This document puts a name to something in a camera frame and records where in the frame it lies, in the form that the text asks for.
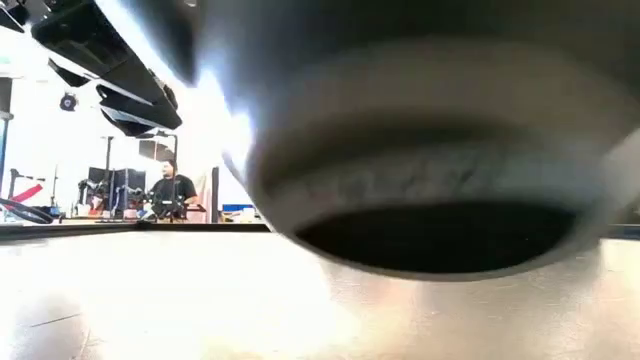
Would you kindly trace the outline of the red tube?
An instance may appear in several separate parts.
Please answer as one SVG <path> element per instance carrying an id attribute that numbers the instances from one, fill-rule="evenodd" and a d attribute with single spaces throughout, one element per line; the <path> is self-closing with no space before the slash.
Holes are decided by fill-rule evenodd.
<path id="1" fill-rule="evenodd" d="M 43 186 L 40 184 L 30 186 L 21 191 L 14 191 L 9 195 L 9 200 L 16 203 L 24 203 L 36 195 L 38 195 L 43 190 Z"/>

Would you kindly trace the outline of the person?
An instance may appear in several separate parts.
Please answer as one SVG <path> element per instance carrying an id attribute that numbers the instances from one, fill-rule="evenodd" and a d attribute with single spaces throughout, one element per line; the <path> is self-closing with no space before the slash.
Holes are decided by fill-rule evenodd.
<path id="1" fill-rule="evenodd" d="M 162 177 L 151 187 L 151 208 L 149 215 L 158 219 L 168 217 L 171 203 L 176 201 L 183 206 L 198 203 L 198 194 L 193 181 L 178 173 L 173 159 L 162 164 Z"/>

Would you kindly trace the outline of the black upright post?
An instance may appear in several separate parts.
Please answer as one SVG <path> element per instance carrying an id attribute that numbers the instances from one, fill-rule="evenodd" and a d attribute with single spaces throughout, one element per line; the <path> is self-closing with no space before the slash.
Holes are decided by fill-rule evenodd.
<path id="1" fill-rule="evenodd" d="M 215 166 L 211 171 L 211 215 L 212 224 L 219 221 L 219 167 Z"/>

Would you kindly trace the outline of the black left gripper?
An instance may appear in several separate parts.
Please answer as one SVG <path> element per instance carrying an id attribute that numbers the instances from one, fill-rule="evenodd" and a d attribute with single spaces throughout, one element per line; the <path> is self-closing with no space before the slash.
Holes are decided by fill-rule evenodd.
<path id="1" fill-rule="evenodd" d="M 120 0 L 160 60 L 186 85 L 197 80 L 198 0 Z M 30 0 L 31 35 L 68 86 L 93 88 L 106 120 L 127 136 L 182 124 L 172 90 L 156 77 L 94 0 Z"/>

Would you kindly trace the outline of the black robot workstation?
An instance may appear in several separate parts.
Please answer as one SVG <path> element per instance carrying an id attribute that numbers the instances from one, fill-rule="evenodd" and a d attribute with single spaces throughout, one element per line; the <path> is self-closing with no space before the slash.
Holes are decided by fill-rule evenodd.
<path id="1" fill-rule="evenodd" d="M 144 171 L 90 167 L 88 176 L 78 183 L 74 211 L 81 217 L 132 219 L 143 209 L 145 200 Z"/>

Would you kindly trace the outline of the black aluminium table frame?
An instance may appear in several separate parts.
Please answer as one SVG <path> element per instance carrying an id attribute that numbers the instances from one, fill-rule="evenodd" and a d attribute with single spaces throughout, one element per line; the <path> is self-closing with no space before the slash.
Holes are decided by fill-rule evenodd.
<path id="1" fill-rule="evenodd" d="M 127 232 L 271 233 L 271 230 L 264 224 L 70 223 L 27 226 L 11 223 L 0 224 L 0 244 Z"/>

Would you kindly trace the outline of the small dark blue mug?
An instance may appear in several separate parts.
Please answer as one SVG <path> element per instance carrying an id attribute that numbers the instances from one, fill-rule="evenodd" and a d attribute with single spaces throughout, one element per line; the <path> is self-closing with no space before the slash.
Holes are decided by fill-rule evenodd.
<path id="1" fill-rule="evenodd" d="M 207 24 L 234 175 L 326 258 L 523 272 L 640 198 L 640 0 L 211 0 Z"/>

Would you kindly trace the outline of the black table mat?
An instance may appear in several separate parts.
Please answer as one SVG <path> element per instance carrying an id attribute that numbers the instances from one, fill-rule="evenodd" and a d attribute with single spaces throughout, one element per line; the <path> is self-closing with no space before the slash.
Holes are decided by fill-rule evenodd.
<path id="1" fill-rule="evenodd" d="M 640 360 L 640 243 L 469 283 L 362 272 L 273 234 L 14 243 L 0 360 Z"/>

